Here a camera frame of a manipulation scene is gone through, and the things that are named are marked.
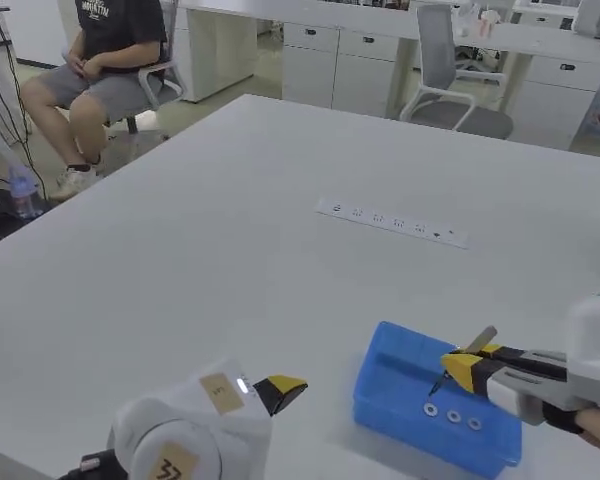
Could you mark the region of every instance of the office chair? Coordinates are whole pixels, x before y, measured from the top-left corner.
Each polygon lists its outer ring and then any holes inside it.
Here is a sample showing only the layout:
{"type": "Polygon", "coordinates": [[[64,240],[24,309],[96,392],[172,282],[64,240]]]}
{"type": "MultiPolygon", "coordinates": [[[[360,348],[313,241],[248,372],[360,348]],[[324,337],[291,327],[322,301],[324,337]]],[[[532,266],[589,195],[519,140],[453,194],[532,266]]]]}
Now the office chair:
{"type": "Polygon", "coordinates": [[[513,121],[502,112],[477,106],[474,95],[448,90],[456,78],[494,80],[503,86],[502,73],[456,70],[451,7],[423,5],[417,10],[422,57],[422,78],[413,98],[400,112],[403,122],[457,130],[505,140],[513,131],[513,121]],[[441,100],[451,97],[464,101],[441,100]]]}
{"type": "MultiPolygon", "coordinates": [[[[151,105],[149,110],[157,112],[160,107],[168,103],[177,102],[181,100],[186,94],[186,87],[184,80],[180,76],[178,66],[173,60],[173,48],[174,48],[174,37],[176,32],[176,15],[178,14],[178,6],[180,0],[160,0],[162,5],[162,14],[164,16],[164,25],[167,32],[167,43],[163,47],[166,49],[166,58],[168,59],[164,63],[153,65],[151,67],[143,68],[138,72],[138,80],[140,85],[147,95],[149,104],[151,105]],[[149,75],[155,72],[164,72],[164,85],[162,89],[156,95],[151,87],[149,86],[149,75]]],[[[63,52],[63,57],[66,59],[68,51],[63,52]]],[[[140,132],[138,129],[138,123],[136,116],[141,115],[149,110],[143,110],[135,112],[134,116],[126,118],[110,118],[109,122],[105,126],[110,127],[122,120],[127,123],[127,133],[130,137],[129,140],[129,151],[125,163],[129,163],[135,160],[140,145],[141,135],[147,132],[140,132]]],[[[169,135],[166,132],[160,132],[163,140],[167,140],[169,135]]],[[[118,138],[117,135],[113,135],[109,140],[118,138]]]]}

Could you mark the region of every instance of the metal washer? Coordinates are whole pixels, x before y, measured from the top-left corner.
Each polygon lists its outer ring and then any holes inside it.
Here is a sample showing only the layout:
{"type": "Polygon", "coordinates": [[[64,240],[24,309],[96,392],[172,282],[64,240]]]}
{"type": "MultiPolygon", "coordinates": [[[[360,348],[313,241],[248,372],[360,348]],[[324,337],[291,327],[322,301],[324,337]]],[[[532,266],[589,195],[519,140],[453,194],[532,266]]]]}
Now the metal washer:
{"type": "Polygon", "coordinates": [[[447,412],[447,420],[451,423],[460,423],[462,421],[462,417],[455,410],[449,410],[447,412]]]}
{"type": "Polygon", "coordinates": [[[424,410],[425,415],[429,417],[435,417],[438,415],[438,407],[436,407],[433,403],[425,403],[422,409],[424,410]]]}
{"type": "Polygon", "coordinates": [[[467,425],[469,425],[469,428],[471,430],[475,430],[475,431],[482,430],[482,422],[480,420],[478,420],[477,418],[470,418],[467,421],[467,425]]]}

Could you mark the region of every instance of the blue plastic box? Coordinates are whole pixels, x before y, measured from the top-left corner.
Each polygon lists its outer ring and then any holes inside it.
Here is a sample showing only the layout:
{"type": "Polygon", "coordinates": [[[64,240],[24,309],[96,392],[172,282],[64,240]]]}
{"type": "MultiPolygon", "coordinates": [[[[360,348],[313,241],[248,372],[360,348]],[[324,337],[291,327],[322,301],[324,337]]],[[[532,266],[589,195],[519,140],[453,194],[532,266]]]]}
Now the blue plastic box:
{"type": "Polygon", "coordinates": [[[427,395],[443,373],[440,357],[455,349],[435,338],[388,322],[378,325],[358,374],[353,416],[356,423],[405,442],[484,478],[520,462],[520,420],[449,380],[425,414],[427,395]],[[447,412],[461,416],[452,423],[447,412]],[[468,420],[478,419],[479,430],[468,420]]]}

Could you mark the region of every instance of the power strip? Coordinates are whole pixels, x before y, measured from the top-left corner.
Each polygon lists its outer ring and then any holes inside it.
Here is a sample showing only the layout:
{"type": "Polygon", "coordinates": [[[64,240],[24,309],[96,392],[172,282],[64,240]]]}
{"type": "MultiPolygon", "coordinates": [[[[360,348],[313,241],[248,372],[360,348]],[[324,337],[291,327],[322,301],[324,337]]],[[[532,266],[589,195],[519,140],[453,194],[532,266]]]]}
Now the power strip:
{"type": "Polygon", "coordinates": [[[432,242],[444,243],[454,247],[467,249],[469,234],[453,227],[434,225],[428,222],[417,222],[413,219],[389,215],[371,208],[352,206],[336,200],[321,198],[316,212],[330,217],[349,220],[350,222],[369,225],[390,232],[401,233],[411,237],[424,238],[432,242]]]}

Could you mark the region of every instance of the table surface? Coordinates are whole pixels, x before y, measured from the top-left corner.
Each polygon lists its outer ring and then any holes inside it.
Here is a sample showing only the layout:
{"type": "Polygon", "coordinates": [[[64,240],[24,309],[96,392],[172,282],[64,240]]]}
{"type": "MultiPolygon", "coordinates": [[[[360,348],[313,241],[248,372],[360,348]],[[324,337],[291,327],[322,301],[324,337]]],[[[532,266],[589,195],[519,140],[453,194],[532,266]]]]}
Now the table surface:
{"type": "MultiPolygon", "coordinates": [[[[599,289],[600,158],[243,96],[0,242],[0,453],[58,477],[122,404],[234,356],[309,381],[268,479],[468,478],[353,425],[377,323],[561,350],[599,289]],[[470,248],[317,214],[322,196],[470,248]]],[[[575,436],[524,441],[502,478],[600,480],[575,436]]]]}
{"type": "MultiPolygon", "coordinates": [[[[385,8],[315,0],[180,0],[180,6],[315,27],[343,28],[370,35],[419,38],[416,16],[412,12],[385,8]]],[[[554,28],[504,23],[497,25],[488,39],[471,34],[456,37],[456,43],[600,64],[600,41],[554,28]]]]}

